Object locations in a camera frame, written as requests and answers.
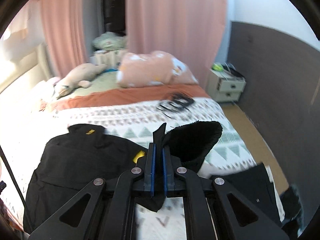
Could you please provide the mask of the black jacket with yellow patches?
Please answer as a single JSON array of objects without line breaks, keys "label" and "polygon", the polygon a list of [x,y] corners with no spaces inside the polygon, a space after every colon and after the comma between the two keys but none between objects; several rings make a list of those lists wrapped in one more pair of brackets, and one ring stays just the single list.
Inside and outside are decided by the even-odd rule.
[{"label": "black jacket with yellow patches", "polygon": [[[222,126],[198,121],[153,133],[153,197],[144,191],[148,148],[78,124],[50,139],[26,196],[24,230],[30,239],[287,239],[273,187],[259,165],[228,176],[198,175]],[[163,148],[179,158],[177,197],[166,197]]]}]

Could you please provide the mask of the patterned white bed quilt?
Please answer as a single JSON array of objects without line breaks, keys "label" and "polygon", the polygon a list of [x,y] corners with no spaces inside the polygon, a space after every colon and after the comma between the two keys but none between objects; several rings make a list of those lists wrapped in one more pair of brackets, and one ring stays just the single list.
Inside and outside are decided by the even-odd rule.
[{"label": "patterned white bed quilt", "polygon": [[207,175],[210,168],[227,174],[255,165],[252,155],[222,108],[210,98],[196,98],[181,113],[161,111],[158,101],[51,112],[41,112],[34,105],[14,105],[11,109],[1,111],[1,147],[15,176],[15,179],[11,179],[5,166],[1,166],[1,180],[7,184],[1,199],[10,218],[22,225],[24,207],[21,197],[26,195],[44,147],[49,139],[65,134],[71,125],[101,125],[107,134],[148,146],[153,131],[161,124],[166,124],[167,131],[170,131],[196,121],[218,121],[223,129],[221,138],[206,156],[200,175]]}]

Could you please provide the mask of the white bedside cabinet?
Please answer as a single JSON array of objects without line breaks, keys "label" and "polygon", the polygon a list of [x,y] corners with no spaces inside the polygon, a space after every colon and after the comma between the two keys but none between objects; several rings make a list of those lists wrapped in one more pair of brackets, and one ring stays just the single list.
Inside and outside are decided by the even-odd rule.
[{"label": "white bedside cabinet", "polygon": [[238,102],[246,80],[230,63],[214,63],[208,74],[206,93],[216,102]]}]

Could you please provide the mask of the peach printed pillow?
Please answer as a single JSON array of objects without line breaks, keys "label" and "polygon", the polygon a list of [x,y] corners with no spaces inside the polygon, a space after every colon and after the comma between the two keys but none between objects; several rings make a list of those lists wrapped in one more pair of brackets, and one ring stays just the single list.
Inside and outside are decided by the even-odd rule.
[{"label": "peach printed pillow", "polygon": [[117,84],[123,88],[162,85],[197,85],[189,67],[164,51],[150,54],[127,53],[117,71]]}]

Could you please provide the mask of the dark fluffy rug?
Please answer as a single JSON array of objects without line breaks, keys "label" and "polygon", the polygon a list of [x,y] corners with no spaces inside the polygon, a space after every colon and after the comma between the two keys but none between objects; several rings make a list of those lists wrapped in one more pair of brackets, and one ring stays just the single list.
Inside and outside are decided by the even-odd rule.
[{"label": "dark fluffy rug", "polygon": [[285,218],[282,221],[282,230],[290,239],[297,239],[298,232],[303,228],[303,206],[300,201],[300,195],[295,185],[280,195],[280,200],[285,212]]}]

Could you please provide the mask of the beige plush toy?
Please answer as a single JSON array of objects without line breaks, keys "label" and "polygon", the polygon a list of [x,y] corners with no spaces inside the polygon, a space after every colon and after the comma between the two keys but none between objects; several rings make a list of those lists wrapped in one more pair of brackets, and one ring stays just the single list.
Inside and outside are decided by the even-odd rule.
[{"label": "beige plush toy", "polygon": [[88,88],[93,81],[103,71],[107,70],[106,64],[83,63],[71,70],[63,79],[56,83],[54,87],[54,97],[61,97],[71,94],[78,88]]}]

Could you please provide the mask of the green crumpled blanket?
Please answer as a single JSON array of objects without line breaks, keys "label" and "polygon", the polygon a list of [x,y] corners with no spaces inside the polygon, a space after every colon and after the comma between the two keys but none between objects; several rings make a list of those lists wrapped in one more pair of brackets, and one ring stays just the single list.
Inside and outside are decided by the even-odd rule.
[{"label": "green crumpled blanket", "polygon": [[120,36],[113,32],[105,32],[92,41],[97,50],[113,51],[127,48],[127,36]]}]

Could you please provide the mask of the white padded headboard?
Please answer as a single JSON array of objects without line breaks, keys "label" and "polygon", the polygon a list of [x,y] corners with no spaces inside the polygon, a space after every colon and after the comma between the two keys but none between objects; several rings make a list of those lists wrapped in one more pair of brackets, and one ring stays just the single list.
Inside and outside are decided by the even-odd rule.
[{"label": "white padded headboard", "polygon": [[44,43],[35,46],[28,55],[9,61],[8,66],[9,73],[1,74],[1,93],[18,81],[32,88],[40,81],[48,81],[53,77]]}]

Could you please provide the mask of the pink curtain right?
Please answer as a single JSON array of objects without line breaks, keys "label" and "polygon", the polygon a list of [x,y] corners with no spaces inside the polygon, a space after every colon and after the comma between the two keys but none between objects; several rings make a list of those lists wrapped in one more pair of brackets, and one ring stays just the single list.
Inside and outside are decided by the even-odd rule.
[{"label": "pink curtain right", "polygon": [[225,31],[227,0],[126,0],[125,12],[130,52],[170,53],[206,86]]}]

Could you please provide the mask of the pink curtain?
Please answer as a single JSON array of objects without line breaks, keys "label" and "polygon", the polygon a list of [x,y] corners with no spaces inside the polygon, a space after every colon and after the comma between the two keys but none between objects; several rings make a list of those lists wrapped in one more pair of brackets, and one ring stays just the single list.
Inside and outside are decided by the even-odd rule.
[{"label": "pink curtain", "polygon": [[170,53],[206,86],[225,31],[227,0],[126,0],[125,12],[130,52]]},{"label": "pink curtain", "polygon": [[41,0],[41,21],[54,71],[65,77],[87,59],[83,0]]}]

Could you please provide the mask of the pink curtain left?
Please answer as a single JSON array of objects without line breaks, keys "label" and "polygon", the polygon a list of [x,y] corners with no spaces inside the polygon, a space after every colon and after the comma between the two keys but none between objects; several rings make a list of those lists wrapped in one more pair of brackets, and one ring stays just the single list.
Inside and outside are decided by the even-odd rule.
[{"label": "pink curtain left", "polygon": [[41,0],[41,21],[54,71],[65,77],[87,59],[83,0]]}]

